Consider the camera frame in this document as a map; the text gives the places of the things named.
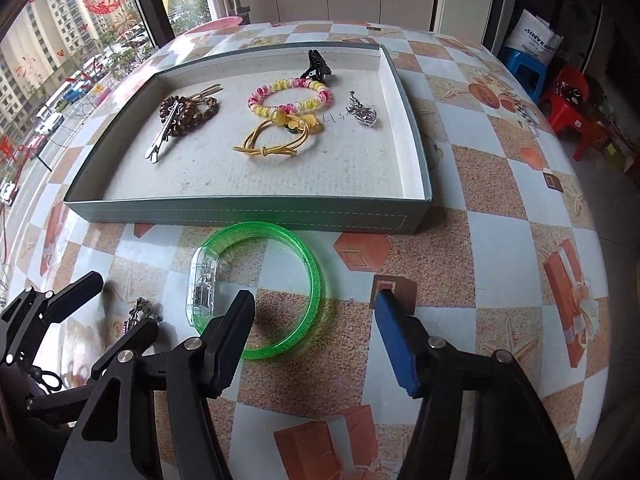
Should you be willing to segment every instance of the pink and yellow beaded bracelet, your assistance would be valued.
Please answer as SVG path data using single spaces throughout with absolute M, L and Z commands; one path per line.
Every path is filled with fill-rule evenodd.
M 267 96 L 287 88 L 309 88 L 318 92 L 318 95 L 311 99 L 296 101 L 295 103 L 288 103 L 280 106 L 267 107 L 260 104 Z M 254 114 L 262 117 L 271 117 L 273 112 L 276 110 L 282 110 L 286 114 L 297 114 L 305 110 L 313 110 L 314 108 L 323 106 L 330 99 L 331 92 L 329 92 L 329 89 L 322 83 L 311 79 L 296 77 L 292 79 L 280 79 L 278 81 L 274 81 L 270 85 L 264 85 L 257 88 L 255 92 L 251 94 L 251 97 L 249 97 L 247 104 Z

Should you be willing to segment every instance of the silver brooch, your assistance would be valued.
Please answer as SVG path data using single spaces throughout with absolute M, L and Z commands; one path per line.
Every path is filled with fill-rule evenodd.
M 351 106 L 347 106 L 347 115 L 352 115 L 356 120 L 365 126 L 373 126 L 376 122 L 377 114 L 373 108 L 367 108 L 353 96 L 353 91 L 349 92 Z

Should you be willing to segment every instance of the blue gripper pad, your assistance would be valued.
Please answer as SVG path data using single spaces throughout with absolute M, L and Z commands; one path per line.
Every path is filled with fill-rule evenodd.
M 404 338 L 401 327 L 402 317 L 408 315 L 390 290 L 381 290 L 376 295 L 374 315 L 398 384 L 410 396 L 417 397 L 420 383 L 415 369 L 415 353 Z

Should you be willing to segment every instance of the shallow box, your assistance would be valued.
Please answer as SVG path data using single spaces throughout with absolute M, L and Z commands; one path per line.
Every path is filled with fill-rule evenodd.
M 314 110 L 322 132 L 295 156 L 246 156 L 232 150 L 260 122 L 247 99 L 263 84 L 298 77 L 308 50 L 333 71 L 329 107 Z M 211 120 L 162 144 L 157 164 L 144 154 L 161 128 L 169 95 L 190 95 L 214 82 L 220 110 Z M 348 116 L 349 91 L 376 109 L 373 128 Z M 266 105 L 313 96 L 288 89 Z M 268 126 L 257 146 L 290 140 Z M 389 52 L 379 45 L 309 42 L 251 48 L 153 75 L 111 121 L 76 175 L 65 203 L 92 222 L 226 225 L 261 220 L 292 229 L 413 233 L 431 203 L 422 141 Z

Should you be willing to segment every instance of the white bag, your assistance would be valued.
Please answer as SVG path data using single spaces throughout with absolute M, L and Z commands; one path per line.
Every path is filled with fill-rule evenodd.
M 504 46 L 524 52 L 546 66 L 553 59 L 561 41 L 562 36 L 554 34 L 547 22 L 540 20 L 528 10 L 523 10 L 516 28 Z

